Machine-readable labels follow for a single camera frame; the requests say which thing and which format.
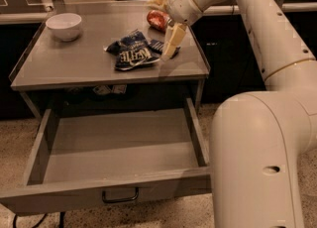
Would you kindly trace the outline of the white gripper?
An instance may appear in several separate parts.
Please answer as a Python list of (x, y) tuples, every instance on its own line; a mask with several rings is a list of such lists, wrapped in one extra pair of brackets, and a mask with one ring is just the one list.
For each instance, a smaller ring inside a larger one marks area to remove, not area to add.
[(150, 9), (167, 11), (173, 21), (177, 22), (166, 27), (160, 59), (167, 61), (174, 56), (177, 47), (184, 39), (186, 25), (191, 26), (199, 20), (202, 11), (194, 0), (149, 0), (146, 5)]

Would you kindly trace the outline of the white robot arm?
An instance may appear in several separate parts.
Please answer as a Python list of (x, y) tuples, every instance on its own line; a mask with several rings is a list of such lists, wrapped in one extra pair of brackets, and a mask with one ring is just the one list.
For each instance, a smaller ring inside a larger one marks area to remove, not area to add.
[[(163, 58), (188, 26), (223, 1), (151, 0), (172, 19)], [(297, 159), (317, 147), (317, 59), (275, 0), (236, 2), (265, 89), (227, 99), (213, 117), (215, 228), (304, 228)]]

